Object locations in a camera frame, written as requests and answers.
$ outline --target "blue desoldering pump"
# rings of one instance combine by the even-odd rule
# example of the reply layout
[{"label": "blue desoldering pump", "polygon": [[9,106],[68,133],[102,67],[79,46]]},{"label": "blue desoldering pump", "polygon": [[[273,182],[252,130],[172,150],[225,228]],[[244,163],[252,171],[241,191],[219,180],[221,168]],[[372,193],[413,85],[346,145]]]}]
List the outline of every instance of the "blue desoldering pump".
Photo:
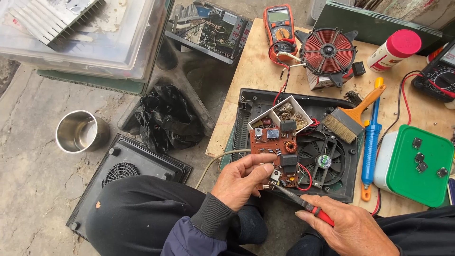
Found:
[{"label": "blue desoldering pump", "polygon": [[[382,77],[376,78],[374,87],[378,88],[384,83]],[[371,183],[374,178],[374,167],[376,165],[376,151],[378,149],[378,138],[381,133],[382,125],[378,123],[378,111],[379,111],[379,97],[373,103],[373,110],[371,111],[371,121],[365,121],[365,151],[364,151],[364,162],[362,165],[362,200],[369,201],[371,198]]]}]

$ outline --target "aluminum heat sink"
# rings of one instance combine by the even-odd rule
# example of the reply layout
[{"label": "aluminum heat sink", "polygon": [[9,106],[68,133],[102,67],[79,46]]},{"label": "aluminum heat sink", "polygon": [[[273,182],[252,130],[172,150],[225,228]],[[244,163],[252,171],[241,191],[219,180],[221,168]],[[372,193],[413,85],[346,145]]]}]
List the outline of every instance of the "aluminum heat sink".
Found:
[{"label": "aluminum heat sink", "polygon": [[87,23],[103,4],[104,0],[16,0],[8,12],[39,41],[57,51],[64,45],[62,40],[75,32],[71,26]]}]

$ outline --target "brush bristles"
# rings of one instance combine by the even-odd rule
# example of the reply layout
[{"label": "brush bristles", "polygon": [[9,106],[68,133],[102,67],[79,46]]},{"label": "brush bristles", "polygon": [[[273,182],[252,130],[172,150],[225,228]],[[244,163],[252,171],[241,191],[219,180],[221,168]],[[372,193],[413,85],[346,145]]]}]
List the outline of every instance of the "brush bristles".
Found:
[{"label": "brush bristles", "polygon": [[349,144],[351,144],[357,137],[355,133],[351,132],[351,130],[344,126],[337,118],[331,115],[327,115],[322,120],[322,124],[327,126],[327,128],[332,130],[340,139]]}]

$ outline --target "paint brush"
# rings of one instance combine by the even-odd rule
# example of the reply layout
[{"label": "paint brush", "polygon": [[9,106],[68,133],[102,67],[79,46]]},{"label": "paint brush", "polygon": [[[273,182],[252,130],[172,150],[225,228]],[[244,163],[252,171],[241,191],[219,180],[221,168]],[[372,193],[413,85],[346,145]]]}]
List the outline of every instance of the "paint brush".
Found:
[{"label": "paint brush", "polygon": [[360,115],[365,108],[381,96],[385,88],[386,86],[383,84],[374,89],[353,109],[336,108],[330,115],[327,115],[322,120],[322,124],[332,130],[340,139],[347,143],[352,143],[355,138],[365,130]]}]

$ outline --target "midea logo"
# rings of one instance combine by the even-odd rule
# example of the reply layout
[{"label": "midea logo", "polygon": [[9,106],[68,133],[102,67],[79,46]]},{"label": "midea logo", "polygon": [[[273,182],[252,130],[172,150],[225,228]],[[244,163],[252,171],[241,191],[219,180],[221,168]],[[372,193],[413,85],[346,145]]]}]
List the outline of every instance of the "midea logo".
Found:
[{"label": "midea logo", "polygon": [[204,22],[205,24],[207,24],[209,26],[214,27],[216,32],[218,32],[218,33],[225,33],[226,32],[226,28],[225,27],[217,26],[217,25],[213,24],[211,20],[209,20],[209,21],[202,20],[202,22]]}]

